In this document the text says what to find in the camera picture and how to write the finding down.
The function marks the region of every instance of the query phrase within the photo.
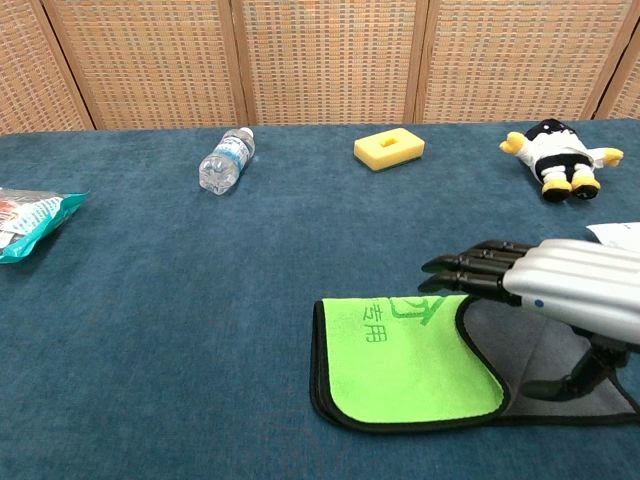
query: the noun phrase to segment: plastic bottle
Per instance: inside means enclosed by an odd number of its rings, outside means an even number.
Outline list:
[[[238,181],[255,150],[250,128],[227,131],[215,150],[200,163],[200,186],[222,195]]]

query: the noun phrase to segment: snack bag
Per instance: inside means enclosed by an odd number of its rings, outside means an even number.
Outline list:
[[[15,263],[69,218],[86,194],[62,195],[0,188],[0,263]]]

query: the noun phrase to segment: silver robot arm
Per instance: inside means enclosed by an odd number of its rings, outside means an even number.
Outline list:
[[[578,240],[538,246],[488,241],[422,269],[419,290],[443,288],[534,310],[591,342],[571,374],[522,387],[526,396],[565,401],[590,393],[640,346],[640,254]]]

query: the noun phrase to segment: plush doll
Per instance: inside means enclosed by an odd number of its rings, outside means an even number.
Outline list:
[[[588,149],[576,131],[555,119],[544,120],[524,135],[511,132],[500,144],[505,153],[517,156],[542,183],[542,196],[561,202],[573,194],[587,200],[600,191],[593,171],[616,167],[622,160],[617,148]]]

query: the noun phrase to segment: table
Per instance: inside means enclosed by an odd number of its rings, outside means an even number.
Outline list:
[[[0,478],[637,477],[635,425],[385,437],[309,401],[315,300],[414,295],[442,253],[640,220],[639,121],[572,123],[626,158],[560,205],[498,149],[531,125],[409,125],[424,158],[381,173],[353,141],[389,126],[259,127],[225,197],[197,180],[222,129],[0,138],[2,186],[89,192],[0,266]],[[621,378],[640,394],[637,355]]]

